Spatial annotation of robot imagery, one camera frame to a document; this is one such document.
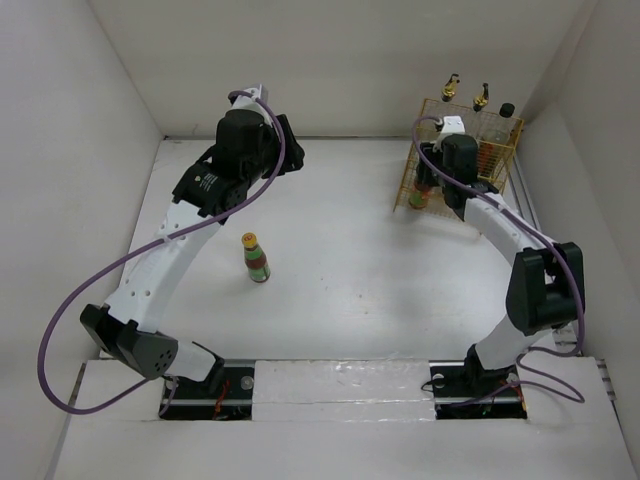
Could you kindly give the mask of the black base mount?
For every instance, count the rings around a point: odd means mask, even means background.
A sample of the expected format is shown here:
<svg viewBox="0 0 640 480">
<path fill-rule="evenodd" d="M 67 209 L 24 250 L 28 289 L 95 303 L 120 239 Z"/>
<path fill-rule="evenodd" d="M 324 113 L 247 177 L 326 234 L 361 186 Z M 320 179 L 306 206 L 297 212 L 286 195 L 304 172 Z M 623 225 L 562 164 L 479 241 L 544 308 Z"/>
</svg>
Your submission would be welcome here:
<svg viewBox="0 0 640 480">
<path fill-rule="evenodd" d="M 526 419 L 522 391 L 510 386 L 518 379 L 515 367 L 471 373 L 463 361 L 430 361 L 430 378 L 421 386 L 431 393 L 437 420 Z"/>
<path fill-rule="evenodd" d="M 228 360 L 210 392 L 204 383 L 178 380 L 172 400 L 172 381 L 165 382 L 159 418 L 167 421 L 249 421 L 252 419 L 255 360 Z"/>
</svg>

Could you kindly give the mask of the clear glass cruet gold spout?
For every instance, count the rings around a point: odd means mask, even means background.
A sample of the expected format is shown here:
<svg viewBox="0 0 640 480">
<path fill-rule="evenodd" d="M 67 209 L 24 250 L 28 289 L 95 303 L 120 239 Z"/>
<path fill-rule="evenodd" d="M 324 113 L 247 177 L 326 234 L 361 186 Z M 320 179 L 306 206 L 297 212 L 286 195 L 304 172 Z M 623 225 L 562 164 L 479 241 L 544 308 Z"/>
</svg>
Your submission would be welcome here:
<svg viewBox="0 0 640 480">
<path fill-rule="evenodd" d="M 441 89 L 441 100 L 444 103 L 449 103 L 453 100 L 457 93 L 457 87 L 460 83 L 459 75 L 453 73 L 450 75 L 448 81 Z"/>
</svg>

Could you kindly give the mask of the black cap soy sauce bottle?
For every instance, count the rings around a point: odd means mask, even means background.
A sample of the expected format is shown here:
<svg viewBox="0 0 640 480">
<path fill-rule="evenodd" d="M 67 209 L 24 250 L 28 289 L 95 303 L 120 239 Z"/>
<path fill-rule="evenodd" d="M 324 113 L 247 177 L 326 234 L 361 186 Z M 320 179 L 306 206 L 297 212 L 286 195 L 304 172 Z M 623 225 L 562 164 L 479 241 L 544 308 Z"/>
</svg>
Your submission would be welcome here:
<svg viewBox="0 0 640 480">
<path fill-rule="evenodd" d="M 491 177 L 500 162 L 504 147 L 511 135 L 511 119 L 515 105 L 503 103 L 499 110 L 499 118 L 495 124 L 481 136 L 477 167 L 482 177 Z"/>
</svg>

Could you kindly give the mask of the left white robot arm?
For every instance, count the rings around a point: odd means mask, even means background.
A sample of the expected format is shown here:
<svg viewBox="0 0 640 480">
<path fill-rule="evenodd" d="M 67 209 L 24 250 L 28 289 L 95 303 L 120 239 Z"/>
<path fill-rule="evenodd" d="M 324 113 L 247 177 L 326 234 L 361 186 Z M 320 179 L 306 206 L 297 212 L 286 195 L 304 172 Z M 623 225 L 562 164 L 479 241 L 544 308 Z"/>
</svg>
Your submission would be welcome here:
<svg viewBox="0 0 640 480">
<path fill-rule="evenodd" d="M 202 247 L 238 211 L 252 186 L 301 169 L 304 152 L 288 120 L 267 107 L 255 84 L 230 94 L 215 143 L 191 165 L 172 192 L 156 231 L 122 284 L 101 305 L 88 305 L 80 322 L 102 351 L 148 380 L 188 379 L 201 396 L 222 387 L 223 361 L 210 350 L 161 331 L 165 310 Z"/>
</svg>

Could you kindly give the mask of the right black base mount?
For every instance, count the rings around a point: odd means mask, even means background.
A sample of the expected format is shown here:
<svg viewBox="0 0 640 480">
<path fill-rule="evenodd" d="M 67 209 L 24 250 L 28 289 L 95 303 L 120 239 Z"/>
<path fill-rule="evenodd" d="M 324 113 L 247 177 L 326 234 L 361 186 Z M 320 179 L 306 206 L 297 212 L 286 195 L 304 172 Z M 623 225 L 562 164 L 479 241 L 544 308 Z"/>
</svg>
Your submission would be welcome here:
<svg viewBox="0 0 640 480">
<path fill-rule="evenodd" d="M 471 373 L 463 361 L 430 361 L 430 378 L 421 386 L 431 393 L 437 420 L 526 419 L 522 391 L 510 386 L 518 379 L 515 367 Z"/>
</svg>

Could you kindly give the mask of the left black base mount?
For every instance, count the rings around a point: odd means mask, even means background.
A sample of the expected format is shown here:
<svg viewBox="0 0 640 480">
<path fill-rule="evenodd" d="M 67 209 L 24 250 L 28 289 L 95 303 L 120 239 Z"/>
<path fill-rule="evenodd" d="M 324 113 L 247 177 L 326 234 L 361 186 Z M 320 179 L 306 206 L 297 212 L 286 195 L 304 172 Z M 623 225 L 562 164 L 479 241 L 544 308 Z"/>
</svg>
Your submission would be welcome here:
<svg viewBox="0 0 640 480">
<path fill-rule="evenodd" d="M 204 383 L 178 380 L 172 400 L 172 381 L 165 382 L 159 418 L 167 421 L 249 421 L 252 419 L 255 360 L 228 360 L 210 392 Z"/>
</svg>

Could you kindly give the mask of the dark sauce cruet gold spout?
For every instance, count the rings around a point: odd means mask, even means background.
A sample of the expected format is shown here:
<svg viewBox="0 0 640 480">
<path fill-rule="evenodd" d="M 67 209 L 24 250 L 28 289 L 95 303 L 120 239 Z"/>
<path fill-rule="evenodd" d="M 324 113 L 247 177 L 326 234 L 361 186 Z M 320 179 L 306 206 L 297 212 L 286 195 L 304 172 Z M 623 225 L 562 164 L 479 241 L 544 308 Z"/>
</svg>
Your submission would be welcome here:
<svg viewBox="0 0 640 480">
<path fill-rule="evenodd" d="M 474 97 L 472 108 L 474 112 L 482 111 L 489 103 L 489 84 L 484 82 L 482 84 L 482 91 L 480 94 Z"/>
</svg>

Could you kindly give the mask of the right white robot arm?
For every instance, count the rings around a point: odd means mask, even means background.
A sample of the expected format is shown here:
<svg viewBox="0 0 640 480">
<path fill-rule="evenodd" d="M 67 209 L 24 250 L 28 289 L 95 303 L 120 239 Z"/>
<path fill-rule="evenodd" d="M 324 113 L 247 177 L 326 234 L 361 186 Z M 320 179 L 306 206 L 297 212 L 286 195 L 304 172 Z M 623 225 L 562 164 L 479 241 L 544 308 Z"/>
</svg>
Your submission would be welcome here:
<svg viewBox="0 0 640 480">
<path fill-rule="evenodd" d="M 583 254 L 573 242 L 558 243 L 510 208 L 493 184 L 477 173 L 478 143 L 458 116 L 431 117 L 437 137 L 413 141 L 419 156 L 417 183 L 441 189 L 446 206 L 473 226 L 511 267 L 505 317 L 472 345 L 460 378 L 474 396 L 506 377 L 540 338 L 571 323 L 585 333 Z"/>
</svg>

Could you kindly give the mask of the red sauce bottle yellow cap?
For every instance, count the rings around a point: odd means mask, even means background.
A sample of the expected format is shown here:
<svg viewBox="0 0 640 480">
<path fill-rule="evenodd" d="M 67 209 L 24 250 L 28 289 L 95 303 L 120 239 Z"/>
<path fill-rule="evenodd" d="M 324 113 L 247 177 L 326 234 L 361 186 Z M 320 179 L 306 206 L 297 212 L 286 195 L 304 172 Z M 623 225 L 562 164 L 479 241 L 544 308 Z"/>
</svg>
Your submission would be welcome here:
<svg viewBox="0 0 640 480">
<path fill-rule="evenodd" d="M 431 191 L 431 185 L 415 181 L 408 197 L 408 205 L 415 210 L 425 209 L 429 204 Z"/>
</svg>

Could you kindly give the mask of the green label sauce bottle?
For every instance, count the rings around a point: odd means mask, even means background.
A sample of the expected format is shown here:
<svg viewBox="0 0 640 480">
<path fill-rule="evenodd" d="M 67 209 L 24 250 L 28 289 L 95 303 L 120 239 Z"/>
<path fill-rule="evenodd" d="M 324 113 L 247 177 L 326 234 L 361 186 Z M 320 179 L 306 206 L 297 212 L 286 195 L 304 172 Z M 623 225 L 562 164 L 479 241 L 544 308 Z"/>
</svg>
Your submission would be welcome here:
<svg viewBox="0 0 640 480">
<path fill-rule="evenodd" d="M 261 248 L 257 236 L 252 232 L 247 232 L 242 236 L 241 241 L 244 249 L 244 262 L 250 279 L 256 283 L 266 282 L 271 272 L 266 254 Z"/>
</svg>

